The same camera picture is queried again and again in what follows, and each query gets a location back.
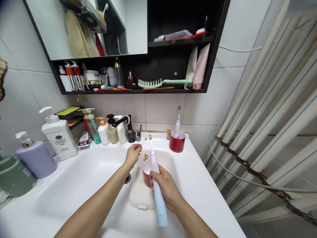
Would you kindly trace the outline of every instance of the gold knob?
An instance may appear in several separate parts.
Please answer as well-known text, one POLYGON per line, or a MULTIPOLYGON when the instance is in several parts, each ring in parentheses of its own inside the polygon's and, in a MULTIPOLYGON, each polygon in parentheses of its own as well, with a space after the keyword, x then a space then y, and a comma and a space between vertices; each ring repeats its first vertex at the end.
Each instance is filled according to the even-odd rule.
POLYGON ((149 158, 147 154, 144 155, 143 161, 146 161, 149 158))

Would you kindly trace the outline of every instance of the light blue electric toothbrush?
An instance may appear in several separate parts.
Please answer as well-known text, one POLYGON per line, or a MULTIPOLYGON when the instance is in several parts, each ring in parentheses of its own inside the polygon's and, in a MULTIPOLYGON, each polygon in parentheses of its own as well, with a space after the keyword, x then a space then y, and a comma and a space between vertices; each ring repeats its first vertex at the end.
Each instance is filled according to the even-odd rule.
MULTIPOLYGON (((152 171, 159 173, 159 164, 155 158, 155 154, 153 151, 152 146, 152 135, 149 135, 149 139, 151 142, 151 164, 152 164, 152 171)), ((158 182, 153 179, 153 187, 154 187, 154 197, 155 197, 155 206, 156 206, 156 213, 158 215, 158 226, 159 227, 166 227, 168 226, 167 214, 166 214, 166 206, 165 201, 161 192, 161 188, 158 182)))

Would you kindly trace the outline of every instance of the mint green comb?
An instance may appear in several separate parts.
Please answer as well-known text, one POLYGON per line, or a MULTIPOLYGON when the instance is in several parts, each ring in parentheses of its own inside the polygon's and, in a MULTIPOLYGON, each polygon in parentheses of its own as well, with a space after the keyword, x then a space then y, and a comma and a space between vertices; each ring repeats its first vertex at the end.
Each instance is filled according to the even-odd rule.
POLYGON ((180 80, 168 80, 165 79, 162 81, 162 79, 160 80, 155 80, 154 81, 143 81, 141 79, 138 80, 138 85, 142 88, 158 88, 160 86, 162 86, 162 84, 185 84, 187 82, 187 84, 192 84, 193 80, 192 79, 180 79, 180 80))

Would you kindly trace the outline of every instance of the sink drain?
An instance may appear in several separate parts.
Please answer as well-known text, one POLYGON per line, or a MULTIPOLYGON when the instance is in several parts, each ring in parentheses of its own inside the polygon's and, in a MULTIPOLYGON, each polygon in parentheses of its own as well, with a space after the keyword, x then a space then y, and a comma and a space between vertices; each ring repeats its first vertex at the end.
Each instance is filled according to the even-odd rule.
POLYGON ((124 184, 127 184, 131 180, 131 174, 128 175, 128 177, 125 179, 124 184))

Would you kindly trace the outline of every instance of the toothbrush holder cup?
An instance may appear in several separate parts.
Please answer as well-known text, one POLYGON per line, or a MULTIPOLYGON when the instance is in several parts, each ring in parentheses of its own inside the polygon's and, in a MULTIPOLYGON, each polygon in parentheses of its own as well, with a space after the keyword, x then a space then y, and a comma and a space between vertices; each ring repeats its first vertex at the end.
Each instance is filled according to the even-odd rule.
POLYGON ((143 172, 143 177, 144 177, 144 183, 149 188, 151 188, 151 185, 150 185, 150 172, 151 172, 151 170, 152 170, 151 159, 147 159, 142 163, 142 172, 143 172))
POLYGON ((180 153, 184 150, 186 135, 183 132, 179 132, 179 138, 175 138, 174 133, 175 131, 172 131, 171 133, 169 148, 176 153, 180 153))

